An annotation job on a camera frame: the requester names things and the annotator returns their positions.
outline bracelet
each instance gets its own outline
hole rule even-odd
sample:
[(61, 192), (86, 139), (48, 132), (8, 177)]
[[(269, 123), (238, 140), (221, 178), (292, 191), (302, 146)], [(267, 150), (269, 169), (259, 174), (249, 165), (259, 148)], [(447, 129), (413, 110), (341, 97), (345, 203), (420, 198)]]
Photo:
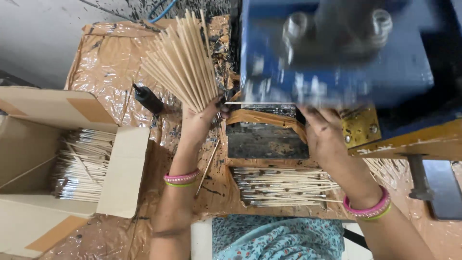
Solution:
[(382, 190), (383, 196), (380, 199), (380, 201), (375, 205), (374, 207), (370, 209), (365, 209), (365, 210), (355, 210), (350, 207), (350, 199), (345, 196), (343, 199), (343, 206), (345, 209), (350, 212), (352, 215), (355, 217), (360, 217), (360, 218), (371, 218), (371, 217), (377, 217), (382, 215), (386, 210), (388, 210), (389, 206), (391, 205), (391, 197), (390, 193), (383, 187), (382, 185), (379, 185), (380, 189)]
[(379, 219), (379, 218), (385, 216), (391, 210), (391, 205), (392, 204), (390, 203), (388, 205), (388, 208), (384, 212), (378, 214), (377, 216), (375, 216), (375, 217), (363, 217), (362, 220), (365, 220), (365, 221), (376, 220), (376, 219)]
[(187, 174), (187, 175), (182, 175), (182, 176), (169, 176), (169, 172), (167, 172), (164, 176), (165, 182), (171, 183), (171, 184), (189, 184), (193, 183), (196, 179), (196, 177), (199, 175), (199, 169), (196, 169), (194, 172)]
[(194, 182), (191, 182), (191, 183), (188, 183), (188, 184), (173, 184), (173, 183), (169, 183), (169, 182), (165, 182), (168, 186), (172, 186), (172, 187), (188, 187), (188, 186), (191, 186), (194, 184)]

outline green bangle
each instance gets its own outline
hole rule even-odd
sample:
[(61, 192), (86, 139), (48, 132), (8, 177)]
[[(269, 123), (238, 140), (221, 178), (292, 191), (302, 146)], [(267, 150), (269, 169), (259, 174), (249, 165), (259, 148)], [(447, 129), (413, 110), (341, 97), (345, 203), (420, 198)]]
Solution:
[(376, 219), (379, 219), (379, 218), (385, 216), (391, 210), (391, 205), (392, 205), (392, 203), (390, 202), (390, 205), (388, 205), (387, 209), (384, 212), (380, 213), (379, 215), (377, 215), (375, 217), (363, 217), (362, 220), (365, 220), (365, 221), (376, 220)]
[(169, 183), (169, 182), (165, 182), (168, 186), (172, 186), (172, 187), (188, 187), (188, 186), (191, 186), (194, 184), (194, 182), (191, 182), (191, 183), (188, 183), (188, 184), (173, 184), (173, 183)]

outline cardboard box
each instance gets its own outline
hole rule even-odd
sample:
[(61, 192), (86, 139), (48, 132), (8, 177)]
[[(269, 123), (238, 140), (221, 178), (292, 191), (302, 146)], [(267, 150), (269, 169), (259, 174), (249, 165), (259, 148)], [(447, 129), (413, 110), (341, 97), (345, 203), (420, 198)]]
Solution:
[[(93, 213), (135, 215), (149, 129), (119, 127), (87, 92), (0, 87), (0, 252), (37, 257)], [(50, 195), (64, 130), (116, 133), (98, 203)]]

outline blue floral clothing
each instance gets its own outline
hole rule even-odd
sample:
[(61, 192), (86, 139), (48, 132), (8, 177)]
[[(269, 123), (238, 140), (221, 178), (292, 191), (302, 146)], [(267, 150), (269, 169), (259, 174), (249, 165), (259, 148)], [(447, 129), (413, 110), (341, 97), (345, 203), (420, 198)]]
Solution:
[(213, 219), (214, 260), (341, 259), (340, 220), (228, 215)]

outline pink bangle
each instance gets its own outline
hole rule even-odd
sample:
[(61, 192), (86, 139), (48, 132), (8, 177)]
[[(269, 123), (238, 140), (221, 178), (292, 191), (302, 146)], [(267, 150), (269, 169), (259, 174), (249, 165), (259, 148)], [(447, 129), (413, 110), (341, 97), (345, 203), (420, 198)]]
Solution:
[(348, 212), (350, 212), (355, 217), (369, 218), (369, 217), (378, 216), (382, 214), (391, 203), (390, 193), (387, 191), (387, 189), (385, 189), (385, 187), (383, 187), (382, 185), (380, 185), (380, 189), (382, 189), (383, 196), (380, 199), (380, 201), (377, 203), (377, 205), (375, 205), (374, 207), (370, 209), (365, 209), (365, 210), (352, 209), (350, 207), (350, 199), (347, 196), (345, 196), (345, 198), (343, 199), (343, 206)]
[(169, 176), (169, 172), (167, 172), (164, 176), (165, 182), (171, 184), (189, 184), (195, 181), (196, 177), (199, 175), (199, 169), (196, 169), (194, 172), (182, 175), (182, 176)]

